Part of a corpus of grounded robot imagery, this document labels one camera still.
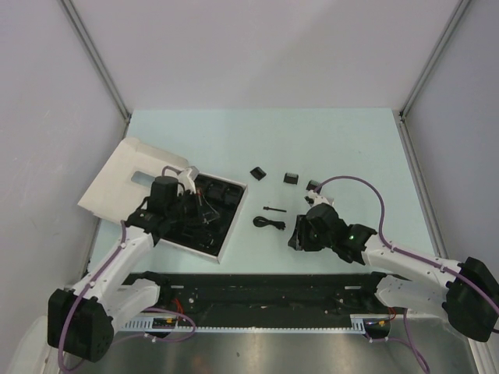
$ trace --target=light blue tabletop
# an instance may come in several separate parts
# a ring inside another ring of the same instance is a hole
[[[158,245],[136,266],[161,273],[364,273],[371,269],[341,261],[330,249],[296,252],[287,246],[310,179],[355,175],[373,183],[384,197],[385,235],[399,245],[434,253],[409,167],[390,109],[263,109],[220,111],[135,111],[128,136],[187,158],[202,173],[247,183],[248,196],[221,263],[169,245]],[[258,182],[250,170],[260,166]],[[298,185],[282,182],[285,172]],[[336,181],[322,194],[347,224],[377,228],[376,196],[354,181]],[[263,206],[288,213],[262,210]],[[263,215],[285,221],[286,230],[255,228]],[[120,230],[101,223],[90,269],[114,248]]]

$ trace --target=metallic floor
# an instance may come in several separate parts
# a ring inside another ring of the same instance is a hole
[[[391,337],[405,337],[397,319]],[[437,319],[410,321],[432,374],[476,374],[468,341]],[[409,374],[423,373],[398,343],[370,344],[361,335],[315,333],[199,333],[180,344],[117,344],[78,374]]]

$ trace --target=white wall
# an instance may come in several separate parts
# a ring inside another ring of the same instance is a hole
[[[0,0],[0,372],[83,268],[76,206],[124,124],[55,0]]]
[[[408,117],[449,254],[481,259],[497,279],[498,19],[497,0],[472,4]]]
[[[134,109],[400,108],[458,0],[75,0]]]

